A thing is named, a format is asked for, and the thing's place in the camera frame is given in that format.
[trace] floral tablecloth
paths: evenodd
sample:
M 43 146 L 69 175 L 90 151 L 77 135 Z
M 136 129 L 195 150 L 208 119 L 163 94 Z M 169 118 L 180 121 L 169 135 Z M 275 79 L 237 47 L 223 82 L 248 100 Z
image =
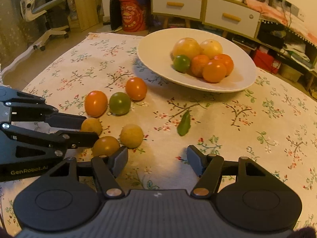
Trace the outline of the floral tablecloth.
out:
M 170 83 L 138 60 L 142 37 L 118 34 L 89 36 L 39 74 L 25 92 L 42 96 L 60 112 L 83 114 L 85 96 L 92 90 L 108 98 L 124 92 L 126 81 L 143 78 L 148 94 L 133 102 L 124 116 L 107 112 L 100 117 L 101 136 L 119 137 L 126 123 L 144 131 L 144 141 L 129 151 L 128 164 L 117 181 L 124 190 L 187 189 L 197 182 L 188 165 L 186 148 L 196 145 L 204 154 L 225 160 L 248 156 L 298 193 L 303 202 L 296 228 L 315 226 L 317 219 L 317 104 L 279 78 L 258 69 L 255 83 L 237 93 L 207 93 Z M 191 111 L 191 129 L 183 137 L 176 127 Z M 44 123 L 19 123 L 29 129 L 54 132 Z M 88 161 L 90 149 L 70 150 L 67 156 Z M 12 209 L 15 196 L 36 177 L 1 183 L 1 214 L 10 234 L 20 228 Z M 222 187 L 234 182 L 224 176 Z M 82 182 L 92 185 L 89 178 Z

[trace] pink blanket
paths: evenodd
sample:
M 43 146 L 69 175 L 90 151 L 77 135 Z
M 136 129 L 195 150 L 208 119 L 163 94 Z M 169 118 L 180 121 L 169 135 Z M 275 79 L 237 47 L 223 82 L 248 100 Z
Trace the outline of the pink blanket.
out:
M 305 26 L 305 24 L 296 16 L 290 14 L 289 12 L 285 12 L 284 15 L 283 12 L 280 12 L 275 8 L 269 6 L 268 4 L 259 2 L 257 0 L 245 0 L 245 2 L 250 9 L 260 12 L 263 18 L 267 20 L 277 20 L 284 26 L 289 25 L 291 18 L 292 22 L 290 29 L 317 46 L 317 37 L 314 36 L 311 31 Z

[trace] white bowl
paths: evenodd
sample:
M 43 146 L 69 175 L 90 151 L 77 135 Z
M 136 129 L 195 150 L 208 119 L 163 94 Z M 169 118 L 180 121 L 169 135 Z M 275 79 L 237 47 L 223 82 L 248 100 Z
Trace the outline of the white bowl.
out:
M 179 73 L 172 67 L 170 57 L 174 44 L 185 37 L 194 38 L 199 44 L 206 39 L 220 42 L 223 53 L 231 56 L 234 69 L 219 83 Z M 174 83 L 208 92 L 236 92 L 251 86 L 256 80 L 256 66 L 252 59 L 236 44 L 215 34 L 190 28 L 169 28 L 153 32 L 141 39 L 137 54 L 142 63 L 161 77 Z

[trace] red box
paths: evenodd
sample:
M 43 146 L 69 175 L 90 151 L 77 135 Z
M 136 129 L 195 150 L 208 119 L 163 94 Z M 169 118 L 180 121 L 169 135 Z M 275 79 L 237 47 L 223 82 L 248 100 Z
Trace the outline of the red box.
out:
M 255 51 L 252 59 L 257 67 L 274 74 L 277 74 L 281 64 L 279 61 L 275 60 L 273 56 L 268 55 L 259 49 Z

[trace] white drawer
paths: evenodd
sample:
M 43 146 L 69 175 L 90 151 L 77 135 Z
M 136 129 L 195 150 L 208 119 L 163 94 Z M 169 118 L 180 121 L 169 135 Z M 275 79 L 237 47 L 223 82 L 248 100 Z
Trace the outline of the white drawer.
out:
M 254 38 L 260 13 L 224 0 L 207 0 L 205 23 Z
M 200 19 L 202 0 L 152 0 L 153 13 L 165 13 Z

